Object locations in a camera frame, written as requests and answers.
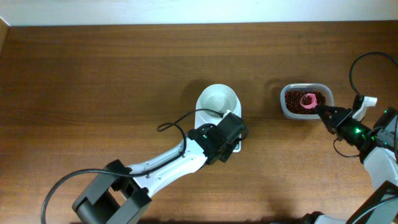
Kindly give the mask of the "pink plastic measuring scoop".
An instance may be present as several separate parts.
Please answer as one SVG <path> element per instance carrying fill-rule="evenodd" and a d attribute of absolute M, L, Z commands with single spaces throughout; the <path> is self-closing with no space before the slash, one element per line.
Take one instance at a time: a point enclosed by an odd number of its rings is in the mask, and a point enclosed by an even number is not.
<path fill-rule="evenodd" d="M 300 105 L 306 110 L 314 109 L 318 105 L 316 95 L 313 93 L 303 95 L 300 99 Z"/>

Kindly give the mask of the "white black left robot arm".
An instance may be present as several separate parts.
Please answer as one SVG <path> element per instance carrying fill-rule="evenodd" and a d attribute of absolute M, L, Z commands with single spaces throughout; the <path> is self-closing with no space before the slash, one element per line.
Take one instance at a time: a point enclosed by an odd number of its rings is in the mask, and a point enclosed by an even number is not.
<path fill-rule="evenodd" d="M 152 196 L 178 178 L 216 161 L 226 162 L 247 132 L 232 112 L 218 124 L 191 129 L 171 150 L 140 164 L 105 166 L 72 205 L 82 223 L 137 223 Z"/>

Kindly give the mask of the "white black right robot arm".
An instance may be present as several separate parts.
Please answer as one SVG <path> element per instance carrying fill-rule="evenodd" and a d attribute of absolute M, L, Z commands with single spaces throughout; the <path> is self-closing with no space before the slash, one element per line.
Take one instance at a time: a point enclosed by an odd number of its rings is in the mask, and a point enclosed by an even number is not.
<path fill-rule="evenodd" d="M 374 193 L 347 220 L 322 212 L 308 213 L 300 223 L 397 223 L 397 110 L 388 108 L 373 128 L 354 118 L 353 110 L 316 106 L 327 130 L 359 151 Z"/>

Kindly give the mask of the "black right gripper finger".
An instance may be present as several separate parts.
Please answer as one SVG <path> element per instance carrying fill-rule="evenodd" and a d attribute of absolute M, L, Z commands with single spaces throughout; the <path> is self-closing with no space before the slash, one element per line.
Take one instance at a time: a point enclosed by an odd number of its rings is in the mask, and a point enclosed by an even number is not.
<path fill-rule="evenodd" d="M 317 110 L 317 113 L 330 134 L 336 134 L 336 112 L 332 110 Z"/>
<path fill-rule="evenodd" d="M 345 118 L 353 112 L 350 108 L 336 106 L 317 105 L 315 111 L 320 118 Z"/>

